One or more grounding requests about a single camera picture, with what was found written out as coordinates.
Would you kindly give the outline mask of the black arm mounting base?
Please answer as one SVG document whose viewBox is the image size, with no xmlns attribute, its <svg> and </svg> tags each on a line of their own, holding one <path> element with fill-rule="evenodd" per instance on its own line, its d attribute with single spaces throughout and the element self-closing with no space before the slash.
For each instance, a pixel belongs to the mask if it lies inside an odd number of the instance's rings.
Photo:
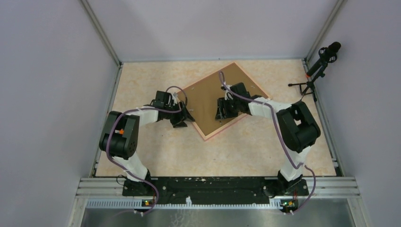
<svg viewBox="0 0 401 227">
<path fill-rule="evenodd" d="M 267 204 L 280 196 L 308 196 L 306 180 L 285 183 L 276 177 L 158 177 L 150 184 L 126 180 L 122 195 L 157 199 L 158 205 L 184 204 L 187 198 L 195 205 Z"/>
</svg>

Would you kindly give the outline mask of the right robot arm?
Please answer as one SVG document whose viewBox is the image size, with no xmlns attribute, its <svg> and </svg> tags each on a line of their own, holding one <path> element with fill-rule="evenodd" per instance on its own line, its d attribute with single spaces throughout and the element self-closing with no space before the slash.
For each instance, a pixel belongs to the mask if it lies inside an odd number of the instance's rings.
<svg viewBox="0 0 401 227">
<path fill-rule="evenodd" d="M 302 166 L 321 130 L 303 101 L 286 104 L 260 95 L 251 96 L 244 83 L 222 84 L 225 96 L 218 98 L 216 120 L 237 117 L 240 113 L 259 116 L 273 122 L 279 142 L 287 160 L 278 172 L 277 188 L 281 194 L 290 195 L 303 175 Z"/>
</svg>

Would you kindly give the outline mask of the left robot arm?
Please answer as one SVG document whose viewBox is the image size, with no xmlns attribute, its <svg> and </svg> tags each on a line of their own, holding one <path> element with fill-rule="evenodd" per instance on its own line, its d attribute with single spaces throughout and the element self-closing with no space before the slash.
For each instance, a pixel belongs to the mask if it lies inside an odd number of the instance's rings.
<svg viewBox="0 0 401 227">
<path fill-rule="evenodd" d="M 149 194 L 152 188 L 150 172 L 137 154 L 140 127 L 162 120 L 169 120 L 173 128 L 187 127 L 187 122 L 195 121 L 187 104 L 187 96 L 180 100 L 176 93 L 157 91 L 155 98 L 143 107 L 108 114 L 99 148 L 134 182 L 133 188 L 139 195 Z"/>
</svg>

